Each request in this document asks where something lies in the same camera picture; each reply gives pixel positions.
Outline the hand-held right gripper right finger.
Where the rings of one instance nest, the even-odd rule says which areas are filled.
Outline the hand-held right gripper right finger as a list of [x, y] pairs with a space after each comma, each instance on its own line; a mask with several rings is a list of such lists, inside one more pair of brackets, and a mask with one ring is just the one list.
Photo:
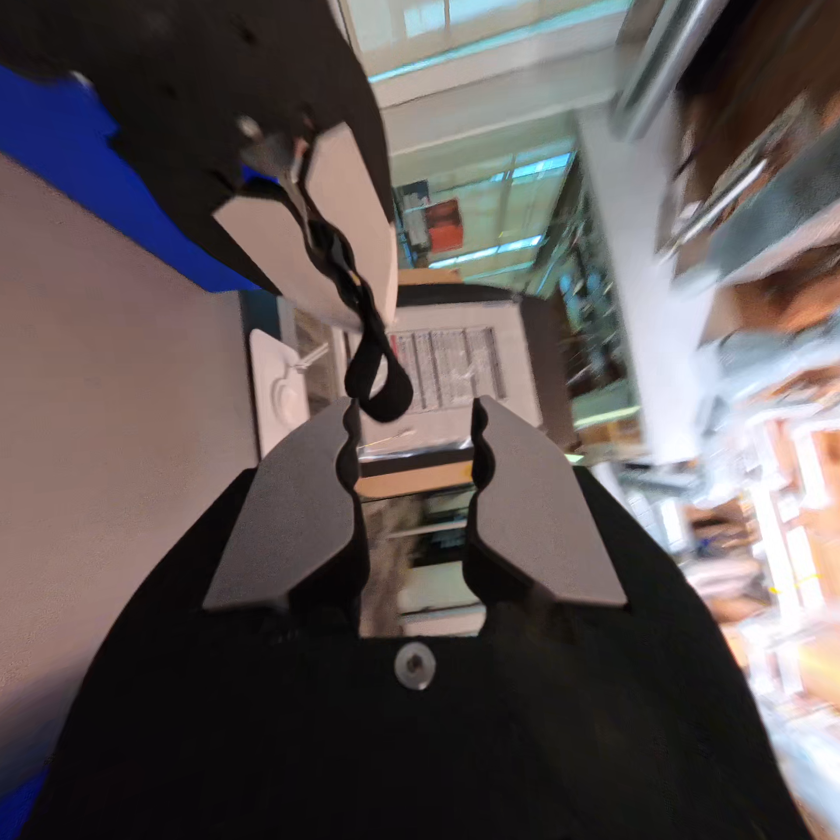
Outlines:
[[488, 395], [475, 399], [465, 579], [479, 563], [554, 602], [624, 607], [627, 595], [570, 461], [542, 431]]

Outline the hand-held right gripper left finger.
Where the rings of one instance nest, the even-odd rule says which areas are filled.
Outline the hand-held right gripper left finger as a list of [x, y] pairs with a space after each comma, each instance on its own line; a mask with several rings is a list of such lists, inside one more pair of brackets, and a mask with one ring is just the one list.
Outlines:
[[354, 609], [370, 572], [354, 489], [360, 433], [359, 406], [343, 397], [260, 461], [206, 591], [205, 611]]

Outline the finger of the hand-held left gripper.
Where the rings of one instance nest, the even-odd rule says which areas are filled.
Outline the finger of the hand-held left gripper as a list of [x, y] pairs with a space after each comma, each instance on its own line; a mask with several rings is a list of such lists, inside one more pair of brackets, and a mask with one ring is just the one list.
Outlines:
[[352, 281], [311, 242], [287, 194], [241, 192], [213, 219], [296, 309], [335, 328], [362, 329], [350, 300]]
[[342, 122], [316, 139], [308, 167], [308, 197], [350, 249], [353, 273], [371, 289], [384, 323], [396, 314], [396, 226], [385, 214], [360, 148]]

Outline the red orange box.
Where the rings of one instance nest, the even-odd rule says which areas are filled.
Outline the red orange box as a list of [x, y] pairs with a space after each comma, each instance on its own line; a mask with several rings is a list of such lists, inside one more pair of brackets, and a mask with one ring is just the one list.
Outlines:
[[430, 253], [436, 255], [463, 248], [465, 233], [458, 198], [426, 206], [423, 218]]

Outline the white board stand base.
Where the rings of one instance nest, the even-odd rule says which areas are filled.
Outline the white board stand base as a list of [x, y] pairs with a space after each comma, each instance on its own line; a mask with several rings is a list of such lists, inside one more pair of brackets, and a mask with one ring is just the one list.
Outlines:
[[307, 383], [299, 353], [267, 332], [251, 330], [248, 353], [259, 456], [264, 458], [309, 420]]

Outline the black framed instruction board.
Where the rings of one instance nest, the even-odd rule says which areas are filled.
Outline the black framed instruction board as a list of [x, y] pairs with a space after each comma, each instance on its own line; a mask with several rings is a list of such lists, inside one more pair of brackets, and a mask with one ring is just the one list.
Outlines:
[[458, 283], [400, 289], [389, 339], [412, 383], [394, 423], [364, 419], [365, 500], [465, 486], [472, 478], [473, 402], [490, 396], [562, 450], [577, 445], [568, 389], [571, 328], [557, 297]]

